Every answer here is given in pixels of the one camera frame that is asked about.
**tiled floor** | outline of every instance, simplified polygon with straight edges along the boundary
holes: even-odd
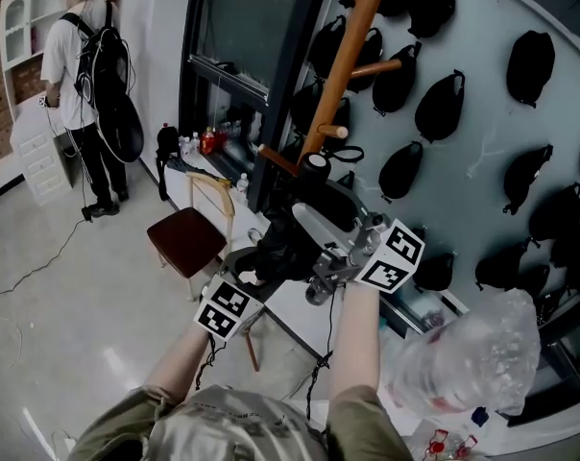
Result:
[[[54,442],[65,459],[61,431],[80,435],[140,384],[196,311],[185,281],[159,267],[145,232],[172,208],[139,165],[130,166],[129,178],[131,199],[118,216],[80,224],[49,268],[0,296],[0,460],[49,459]],[[92,203],[88,186],[85,193]],[[24,183],[0,198],[0,291],[57,253],[81,206],[80,182],[44,207]],[[203,284],[206,275],[198,279]],[[239,338],[220,352],[203,385],[282,398],[314,365],[270,318],[254,327],[253,340],[259,374]]]

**drawer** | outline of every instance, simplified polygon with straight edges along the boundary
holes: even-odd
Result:
[[[57,185],[61,184],[61,177],[60,175],[56,174],[55,176],[43,181],[36,183],[36,192],[38,195],[44,195],[47,191],[55,188]]]
[[[27,156],[28,154],[32,153],[34,150],[39,149],[41,147],[48,147],[49,141],[44,133],[41,133],[38,136],[35,136],[31,140],[26,140],[19,144],[19,153],[22,156]]]
[[[33,176],[34,174],[38,174],[40,171],[44,171],[48,167],[52,167],[55,165],[55,161],[51,156],[45,156],[40,160],[36,160],[28,165],[28,174]]]

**sneaker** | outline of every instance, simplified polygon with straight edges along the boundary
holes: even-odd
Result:
[[[121,189],[117,191],[117,198],[121,203],[127,202],[130,199],[130,195],[128,194],[128,189]]]
[[[119,213],[119,206],[111,204],[110,206],[100,205],[99,203],[87,207],[89,214],[97,219],[105,215],[117,215]]]

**wooden chair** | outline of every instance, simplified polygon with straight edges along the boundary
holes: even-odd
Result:
[[[198,173],[186,173],[186,176],[190,207],[177,211],[152,225],[147,229],[147,235],[156,247],[162,268],[168,262],[177,273],[187,279],[189,298],[195,301],[198,296],[192,289],[191,278],[203,270],[222,250],[224,250],[224,257],[230,252],[234,204],[228,190],[213,178]],[[215,189],[220,195],[221,206],[211,200],[199,184]],[[226,217],[226,236],[194,207],[194,189],[198,189]],[[251,327],[246,328],[244,335],[252,365],[258,372],[250,329]]]

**white t-shirt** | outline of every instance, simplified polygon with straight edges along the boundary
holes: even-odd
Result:
[[[119,12],[112,4],[112,25],[117,27]],[[69,10],[97,32],[104,27],[107,18],[107,3],[104,0],[87,0]],[[77,57],[83,49],[85,35],[74,24],[58,20],[47,37],[42,57],[40,79],[60,87],[60,115],[68,130],[78,130],[96,121],[96,111],[82,100],[75,89],[75,78],[79,69]]]

